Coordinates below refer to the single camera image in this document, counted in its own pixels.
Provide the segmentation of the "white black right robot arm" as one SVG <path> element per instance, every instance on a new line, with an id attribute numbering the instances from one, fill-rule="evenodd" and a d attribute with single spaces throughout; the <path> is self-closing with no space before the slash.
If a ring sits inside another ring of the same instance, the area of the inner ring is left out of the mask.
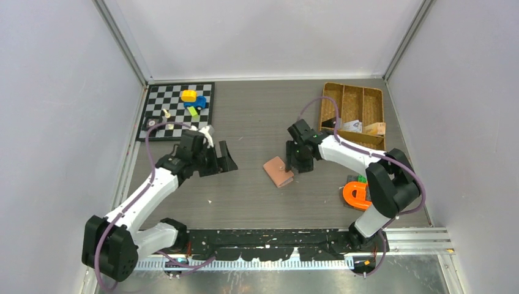
<path id="1" fill-rule="evenodd" d="M 311 172 L 316 160 L 326 160 L 357 172 L 367 180 L 371 205 L 353 222 L 346 234 L 350 248 L 366 251 L 374 236 L 389 225 L 425 189 L 407 156 L 399 149 L 389 152 L 366 148 L 338 136 L 336 131 L 318 132 L 300 119 L 288 128 L 286 170 Z"/>

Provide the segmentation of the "black credit card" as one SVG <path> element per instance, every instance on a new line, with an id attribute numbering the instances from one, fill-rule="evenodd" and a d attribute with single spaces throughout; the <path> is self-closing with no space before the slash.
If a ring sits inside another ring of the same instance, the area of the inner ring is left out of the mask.
<path id="1" fill-rule="evenodd" d="M 321 122 L 321 129 L 341 129 L 342 128 L 342 120 L 341 118 L 330 118 Z"/>

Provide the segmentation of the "pink leather card holder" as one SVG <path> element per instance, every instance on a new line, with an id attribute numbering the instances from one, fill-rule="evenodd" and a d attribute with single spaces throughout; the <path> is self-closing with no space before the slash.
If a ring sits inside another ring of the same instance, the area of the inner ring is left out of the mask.
<path id="1" fill-rule="evenodd" d="M 277 188 L 284 187 L 294 180 L 294 173 L 286 171 L 286 164 L 279 156 L 267 161 L 263 169 Z"/>

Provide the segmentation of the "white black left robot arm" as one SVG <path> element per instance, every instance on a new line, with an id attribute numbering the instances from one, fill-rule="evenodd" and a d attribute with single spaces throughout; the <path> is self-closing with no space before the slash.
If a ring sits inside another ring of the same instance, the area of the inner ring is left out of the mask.
<path id="1" fill-rule="evenodd" d="M 150 175 L 128 199 L 104 217 L 89 218 L 81 254 L 84 265 L 98 276 L 122 282 L 141 259 L 163 249 L 179 254 L 187 248 L 187 227 L 179 221 L 165 218 L 150 229 L 141 226 L 194 173 L 204 177 L 238 169 L 225 141 L 219 142 L 217 155 L 213 133 L 211 125 L 188 127 L 174 153 L 152 160 Z"/>

